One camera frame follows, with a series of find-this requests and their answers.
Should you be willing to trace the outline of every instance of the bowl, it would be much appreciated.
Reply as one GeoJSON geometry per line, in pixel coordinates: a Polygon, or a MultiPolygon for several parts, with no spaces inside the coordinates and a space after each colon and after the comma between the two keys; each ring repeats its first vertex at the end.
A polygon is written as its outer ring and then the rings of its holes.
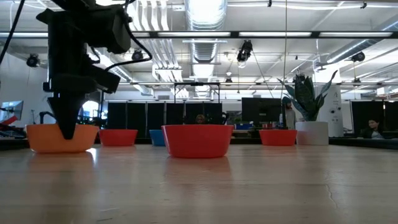
{"type": "Polygon", "coordinates": [[[233,132],[231,125],[166,125],[162,126],[169,154],[179,158],[223,157],[233,132]]]}
{"type": "Polygon", "coordinates": [[[103,146],[132,146],[136,141],[138,130],[102,129],[99,138],[103,146]]]}
{"type": "Polygon", "coordinates": [[[152,145],[165,146],[162,130],[149,130],[149,135],[152,139],[152,145]]]}
{"type": "Polygon", "coordinates": [[[261,142],[265,146],[293,146],[297,130],[259,130],[261,142]]]}
{"type": "Polygon", "coordinates": [[[32,124],[26,126],[30,148],[38,153],[84,152],[94,144],[98,127],[77,124],[73,139],[63,138],[57,124],[32,124]]]}

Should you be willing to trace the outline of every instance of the air duct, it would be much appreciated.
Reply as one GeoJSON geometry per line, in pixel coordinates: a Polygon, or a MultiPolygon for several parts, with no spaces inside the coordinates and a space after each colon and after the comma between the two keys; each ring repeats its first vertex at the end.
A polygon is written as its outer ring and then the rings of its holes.
{"type": "MultiPolygon", "coordinates": [[[[221,30],[224,26],[227,0],[184,0],[187,24],[189,30],[213,31],[221,30]]],[[[192,62],[203,63],[192,65],[196,77],[205,78],[204,82],[213,74],[218,44],[192,43],[190,44],[192,62]]]]}
{"type": "MultiPolygon", "coordinates": [[[[374,30],[398,31],[398,15],[377,26],[374,30]]],[[[348,57],[360,53],[364,49],[371,47],[382,40],[383,39],[354,40],[346,46],[338,49],[336,52],[331,53],[329,56],[327,56],[326,62],[318,63],[318,66],[340,62],[348,57]]]]}

